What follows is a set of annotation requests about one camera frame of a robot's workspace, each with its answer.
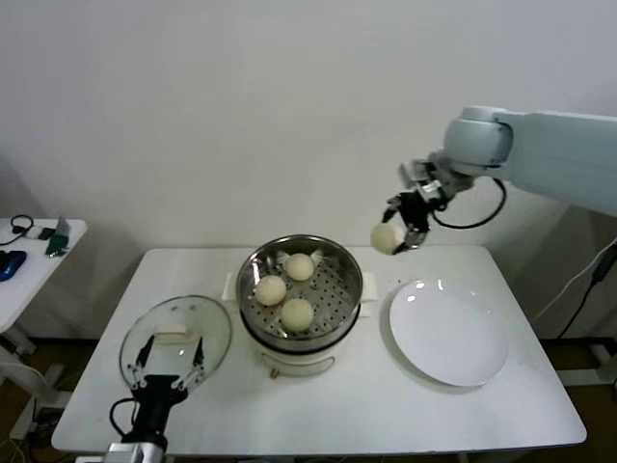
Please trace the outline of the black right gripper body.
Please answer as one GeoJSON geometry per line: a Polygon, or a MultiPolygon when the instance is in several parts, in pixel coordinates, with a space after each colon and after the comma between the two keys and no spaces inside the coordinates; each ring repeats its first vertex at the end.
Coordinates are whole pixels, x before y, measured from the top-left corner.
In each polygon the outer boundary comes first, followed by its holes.
{"type": "Polygon", "coordinates": [[[417,191],[402,192],[397,195],[398,212],[409,232],[429,232],[428,204],[417,191]]]}

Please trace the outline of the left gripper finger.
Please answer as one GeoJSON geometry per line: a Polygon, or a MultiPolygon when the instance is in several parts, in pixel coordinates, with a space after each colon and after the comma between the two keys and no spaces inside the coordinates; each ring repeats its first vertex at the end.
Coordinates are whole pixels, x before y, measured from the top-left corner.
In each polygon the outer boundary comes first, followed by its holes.
{"type": "Polygon", "coordinates": [[[173,383],[176,390],[195,390],[205,380],[202,339],[197,342],[192,367],[173,383]]]}
{"type": "Polygon", "coordinates": [[[129,381],[130,389],[140,389],[147,385],[145,367],[153,344],[154,335],[151,335],[144,346],[139,350],[135,362],[127,366],[131,373],[131,380],[129,381]]]}

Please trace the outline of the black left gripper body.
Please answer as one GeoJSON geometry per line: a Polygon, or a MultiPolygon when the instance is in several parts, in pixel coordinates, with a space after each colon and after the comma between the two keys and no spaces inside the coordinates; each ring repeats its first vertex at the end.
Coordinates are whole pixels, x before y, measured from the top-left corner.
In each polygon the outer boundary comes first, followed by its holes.
{"type": "Polygon", "coordinates": [[[184,401],[186,390],[174,387],[177,375],[147,375],[144,387],[133,392],[139,407],[131,430],[122,438],[124,443],[167,444],[165,429],[171,409],[184,401]]]}

